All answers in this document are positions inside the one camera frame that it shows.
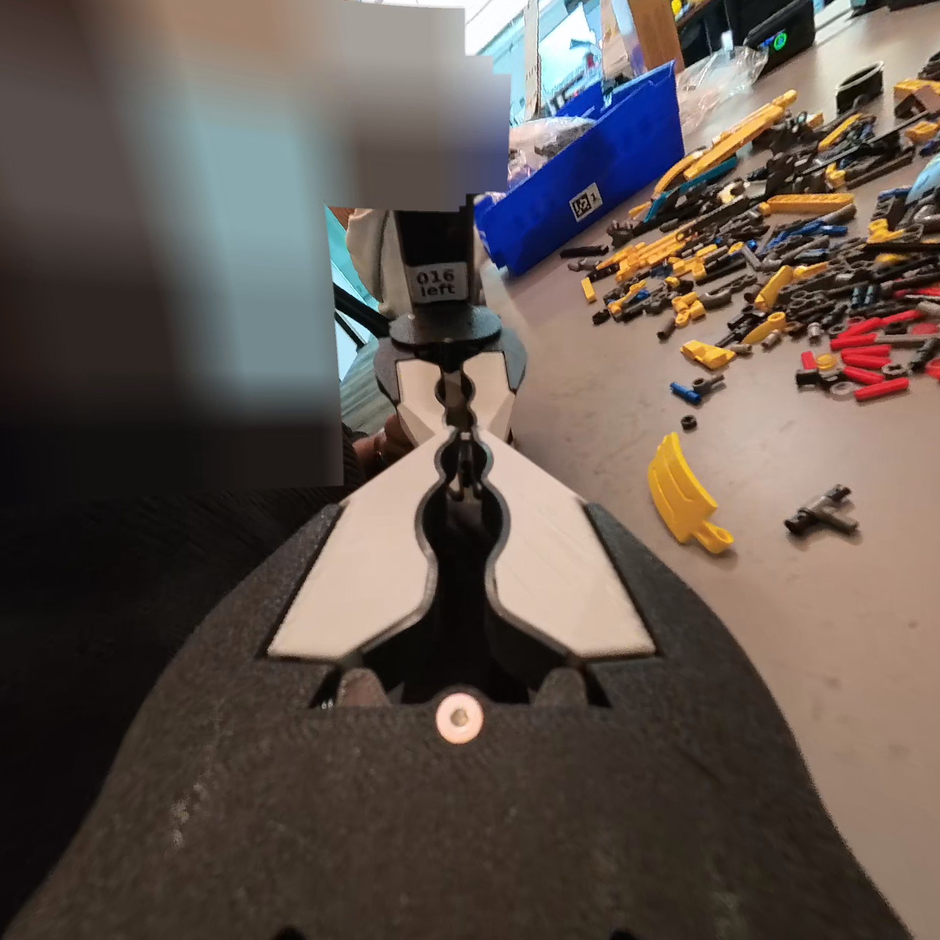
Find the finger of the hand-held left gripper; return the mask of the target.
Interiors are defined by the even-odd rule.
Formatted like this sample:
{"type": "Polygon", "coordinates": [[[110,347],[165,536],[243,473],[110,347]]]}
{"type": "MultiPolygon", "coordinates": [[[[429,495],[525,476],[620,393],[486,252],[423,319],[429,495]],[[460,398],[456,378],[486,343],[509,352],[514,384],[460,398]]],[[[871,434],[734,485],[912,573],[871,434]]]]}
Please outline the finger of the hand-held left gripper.
{"type": "Polygon", "coordinates": [[[446,373],[434,363],[421,359],[396,363],[399,422],[414,447],[427,442],[449,442],[454,428],[448,415],[460,404],[460,376],[446,373]]]}
{"type": "Polygon", "coordinates": [[[483,429],[503,443],[510,443],[514,390],[504,352],[480,352],[465,360],[462,384],[464,429],[483,429]]]}

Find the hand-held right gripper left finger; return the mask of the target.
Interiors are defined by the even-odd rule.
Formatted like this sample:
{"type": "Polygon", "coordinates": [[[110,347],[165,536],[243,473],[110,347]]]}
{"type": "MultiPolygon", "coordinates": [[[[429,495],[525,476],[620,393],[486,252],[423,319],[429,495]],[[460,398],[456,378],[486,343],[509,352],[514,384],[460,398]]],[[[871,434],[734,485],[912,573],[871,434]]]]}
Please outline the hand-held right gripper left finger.
{"type": "Polygon", "coordinates": [[[335,508],[323,543],[268,642],[278,663],[342,676],[369,670],[396,691],[419,661],[438,587],[423,513],[444,482],[440,429],[335,508]]]}

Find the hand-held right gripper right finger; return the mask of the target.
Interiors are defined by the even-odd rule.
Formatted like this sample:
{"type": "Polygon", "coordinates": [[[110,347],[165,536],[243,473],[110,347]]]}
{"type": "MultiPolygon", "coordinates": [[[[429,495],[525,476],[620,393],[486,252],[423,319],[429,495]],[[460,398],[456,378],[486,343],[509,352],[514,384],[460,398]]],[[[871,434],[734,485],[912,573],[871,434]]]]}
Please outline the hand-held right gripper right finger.
{"type": "Polygon", "coordinates": [[[473,444],[495,661],[535,691],[558,668],[584,673],[654,656],[588,503],[493,433],[475,431],[473,444]]]}

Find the grey axle pin piece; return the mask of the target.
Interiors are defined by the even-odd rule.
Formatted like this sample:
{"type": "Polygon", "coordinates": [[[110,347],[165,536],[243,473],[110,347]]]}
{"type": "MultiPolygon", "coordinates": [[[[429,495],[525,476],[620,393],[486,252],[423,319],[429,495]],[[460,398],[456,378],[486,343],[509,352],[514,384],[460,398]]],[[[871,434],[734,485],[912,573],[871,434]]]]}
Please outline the grey axle pin piece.
{"type": "Polygon", "coordinates": [[[454,502],[463,503],[480,499],[477,444],[474,431],[461,432],[458,440],[455,474],[450,485],[450,494],[454,502]]]}

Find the yellow curved panel piece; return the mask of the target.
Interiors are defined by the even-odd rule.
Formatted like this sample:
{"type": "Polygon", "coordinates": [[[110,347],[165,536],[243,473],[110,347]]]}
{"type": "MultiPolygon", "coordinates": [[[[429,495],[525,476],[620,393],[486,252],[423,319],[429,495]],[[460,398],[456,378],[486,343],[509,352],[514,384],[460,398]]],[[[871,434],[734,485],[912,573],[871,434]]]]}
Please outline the yellow curved panel piece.
{"type": "Polygon", "coordinates": [[[675,431],[657,446],[648,467],[648,484],[653,505],[677,543],[694,541],[714,556],[734,545],[733,535],[714,523],[718,504],[692,471],[675,431]]]}

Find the pile of toy brick pieces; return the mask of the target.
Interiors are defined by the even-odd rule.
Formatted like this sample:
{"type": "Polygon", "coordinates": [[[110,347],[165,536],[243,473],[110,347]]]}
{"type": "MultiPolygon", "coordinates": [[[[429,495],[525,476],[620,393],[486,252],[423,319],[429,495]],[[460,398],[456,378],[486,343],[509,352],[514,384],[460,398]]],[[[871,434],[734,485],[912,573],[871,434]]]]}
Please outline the pile of toy brick pieces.
{"type": "Polygon", "coordinates": [[[788,340],[806,345],[797,388],[834,400],[937,382],[938,76],[934,53],[894,86],[886,129],[879,98],[826,121],[790,90],[691,150],[607,241],[559,252],[592,323],[662,315],[665,344],[738,304],[724,335],[681,345],[702,402],[732,362],[788,340]]]}

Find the person's left hand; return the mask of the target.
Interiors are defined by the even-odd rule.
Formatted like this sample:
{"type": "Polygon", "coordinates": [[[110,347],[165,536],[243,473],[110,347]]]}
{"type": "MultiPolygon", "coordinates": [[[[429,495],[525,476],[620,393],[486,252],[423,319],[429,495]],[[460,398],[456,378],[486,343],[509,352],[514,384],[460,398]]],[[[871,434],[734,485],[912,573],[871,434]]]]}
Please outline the person's left hand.
{"type": "Polygon", "coordinates": [[[415,447],[398,413],[389,415],[375,433],[355,435],[352,446],[366,479],[378,476],[415,447]]]}

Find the blue plastic bin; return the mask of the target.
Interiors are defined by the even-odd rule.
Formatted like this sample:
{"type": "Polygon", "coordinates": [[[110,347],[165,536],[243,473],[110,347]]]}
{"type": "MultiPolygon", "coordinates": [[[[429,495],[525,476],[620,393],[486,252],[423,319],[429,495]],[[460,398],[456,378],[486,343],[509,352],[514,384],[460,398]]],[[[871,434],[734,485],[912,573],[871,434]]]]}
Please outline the blue plastic bin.
{"type": "Polygon", "coordinates": [[[684,155],[675,66],[621,88],[604,114],[499,200],[475,209],[498,268],[518,276],[581,236],[684,155]]]}

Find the dark grey connector piece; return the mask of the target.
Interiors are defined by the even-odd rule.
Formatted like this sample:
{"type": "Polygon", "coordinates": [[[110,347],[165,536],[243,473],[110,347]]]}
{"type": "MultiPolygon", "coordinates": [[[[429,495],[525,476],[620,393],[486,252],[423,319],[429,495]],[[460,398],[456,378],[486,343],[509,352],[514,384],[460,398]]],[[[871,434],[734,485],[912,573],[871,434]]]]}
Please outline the dark grey connector piece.
{"type": "Polygon", "coordinates": [[[800,507],[783,524],[794,537],[798,538],[803,538],[810,531],[820,527],[826,527],[847,537],[854,537],[858,532],[858,523],[840,514],[843,504],[851,495],[851,488],[837,484],[800,507]]]}

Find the cardboard box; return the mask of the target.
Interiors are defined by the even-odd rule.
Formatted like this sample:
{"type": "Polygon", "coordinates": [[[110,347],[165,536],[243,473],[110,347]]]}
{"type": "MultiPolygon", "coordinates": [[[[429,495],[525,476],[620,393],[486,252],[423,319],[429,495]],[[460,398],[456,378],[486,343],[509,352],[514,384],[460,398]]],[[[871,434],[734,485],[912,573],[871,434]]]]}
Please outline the cardboard box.
{"type": "Polygon", "coordinates": [[[663,65],[680,74],[685,66],[670,2],[601,1],[602,51],[605,73],[632,75],[663,65]]]}

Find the clear plastic bags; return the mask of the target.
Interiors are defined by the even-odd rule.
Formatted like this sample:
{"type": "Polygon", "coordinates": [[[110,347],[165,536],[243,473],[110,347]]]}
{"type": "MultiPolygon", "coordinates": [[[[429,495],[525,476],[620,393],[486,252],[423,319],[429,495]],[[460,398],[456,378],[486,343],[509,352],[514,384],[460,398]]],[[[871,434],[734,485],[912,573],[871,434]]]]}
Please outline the clear plastic bags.
{"type": "Polygon", "coordinates": [[[677,100],[682,120],[707,112],[724,100],[748,91],[768,61],[762,48],[735,46],[720,49],[686,67],[677,75],[677,100]]]}

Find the black device with green light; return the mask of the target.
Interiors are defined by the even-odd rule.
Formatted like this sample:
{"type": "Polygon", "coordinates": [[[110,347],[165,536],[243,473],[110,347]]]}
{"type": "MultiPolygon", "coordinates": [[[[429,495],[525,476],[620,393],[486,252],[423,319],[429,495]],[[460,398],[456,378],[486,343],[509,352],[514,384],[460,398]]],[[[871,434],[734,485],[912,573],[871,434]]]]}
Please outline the black device with green light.
{"type": "Polygon", "coordinates": [[[805,52],[815,43],[813,1],[793,1],[756,25],[746,35],[745,46],[767,54],[758,77],[764,77],[805,52]]]}

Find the black toy tyre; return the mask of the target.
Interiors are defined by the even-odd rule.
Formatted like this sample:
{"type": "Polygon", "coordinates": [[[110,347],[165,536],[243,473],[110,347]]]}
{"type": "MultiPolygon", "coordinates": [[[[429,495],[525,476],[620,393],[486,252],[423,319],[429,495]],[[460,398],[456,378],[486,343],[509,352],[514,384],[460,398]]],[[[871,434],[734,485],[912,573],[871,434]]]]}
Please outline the black toy tyre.
{"type": "Polygon", "coordinates": [[[837,112],[844,114],[880,98],[884,93],[884,67],[884,62],[876,62],[844,79],[837,89],[837,112]]]}

